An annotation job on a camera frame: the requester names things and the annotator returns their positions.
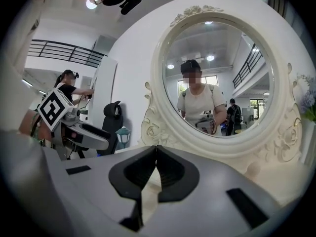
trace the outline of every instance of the mirror glass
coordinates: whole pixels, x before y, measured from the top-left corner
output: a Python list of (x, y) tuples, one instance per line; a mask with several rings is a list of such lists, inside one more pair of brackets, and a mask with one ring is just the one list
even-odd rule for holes
[(211, 21), (193, 25), (175, 39), (164, 60), (169, 100), (195, 129), (227, 137), (264, 118), (271, 68), (263, 50), (241, 30)]

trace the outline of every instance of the white t-shirt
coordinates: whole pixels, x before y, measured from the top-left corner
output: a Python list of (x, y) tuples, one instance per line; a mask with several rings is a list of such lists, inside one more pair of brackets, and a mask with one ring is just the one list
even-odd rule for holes
[(18, 130), (35, 98), (22, 81), (30, 44), (39, 23), (44, 0), (28, 0), (8, 29), (0, 51), (0, 129)]
[[(190, 88), (186, 90), (186, 96), (180, 95), (177, 108), (186, 112), (185, 120), (195, 127), (201, 119), (201, 113), (215, 109), (215, 107), (225, 104), (225, 98), (219, 87), (214, 85), (213, 93), (209, 85), (204, 84), (204, 90), (199, 95), (192, 95)], [(217, 126), (215, 135), (222, 136), (221, 126)]]

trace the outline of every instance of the teal lamp shade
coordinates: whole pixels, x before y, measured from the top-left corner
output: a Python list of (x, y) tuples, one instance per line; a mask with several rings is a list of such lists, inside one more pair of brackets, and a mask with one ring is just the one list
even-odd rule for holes
[(125, 126), (116, 131), (116, 134), (118, 135), (118, 141), (123, 144), (124, 148), (129, 142), (130, 133), (131, 131), (128, 130)]

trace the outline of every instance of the person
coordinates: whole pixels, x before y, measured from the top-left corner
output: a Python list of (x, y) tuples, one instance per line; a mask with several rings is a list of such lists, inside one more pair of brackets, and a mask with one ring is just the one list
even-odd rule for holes
[(179, 96), (177, 108), (181, 116), (192, 126), (201, 119), (201, 113), (213, 110), (214, 121), (210, 124), (211, 134), (222, 136), (220, 124), (226, 119), (225, 99), (216, 85), (201, 83), (202, 71), (196, 60), (188, 60), (181, 65), (181, 74), (189, 84)]
[(77, 105), (81, 98), (73, 100), (72, 95), (92, 95), (94, 93), (94, 89), (79, 89), (74, 87), (76, 78), (78, 78), (78, 73), (75, 73), (69, 69), (65, 70), (56, 80), (54, 88), (59, 89), (64, 95), (68, 98), (73, 105)]
[(229, 101), (229, 104), (231, 105), (227, 109), (227, 120), (228, 120), (228, 128), (227, 128), (227, 136), (231, 136), (232, 132), (235, 134), (236, 130), (241, 129), (241, 109), (236, 104), (235, 99), (232, 98)]
[[(91, 0), (97, 4), (107, 0)], [(28, 50), (40, 23), (40, 13), (45, 0), (28, 0), (12, 22), (0, 51), (0, 87), (6, 92), (6, 107), (0, 110), (0, 129), (19, 130), (30, 135), (38, 113), (29, 106), (34, 93), (21, 81)], [(38, 128), (38, 139), (51, 141), (49, 128), (42, 122)]]

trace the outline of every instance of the man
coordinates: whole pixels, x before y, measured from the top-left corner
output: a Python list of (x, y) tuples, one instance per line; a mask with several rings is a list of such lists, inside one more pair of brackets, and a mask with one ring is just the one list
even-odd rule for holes
[[(100, 4), (107, 0), (91, 0)], [(29, 110), (33, 92), (22, 82), (22, 74), (33, 35), (40, 23), (40, 13), (45, 0), (28, 0), (16, 16), (2, 43), (0, 52), (0, 87), (6, 103), (0, 113), (1, 130), (19, 130), (30, 134), (36, 112)], [(38, 139), (51, 139), (50, 130), (43, 123)]]
[(235, 99), (232, 98), (229, 101), (231, 105), (227, 110), (227, 120), (228, 120), (228, 128), (227, 128), (227, 136), (231, 136), (232, 132), (235, 134), (235, 131), (241, 129), (241, 110), (240, 107), (236, 104)]
[(226, 119), (225, 99), (216, 85), (201, 83), (202, 71), (196, 60), (188, 60), (181, 65), (181, 73), (189, 84), (178, 99), (177, 108), (181, 116), (192, 126), (201, 119), (204, 111), (214, 112), (214, 121), (210, 123), (211, 134), (222, 136), (220, 124)]

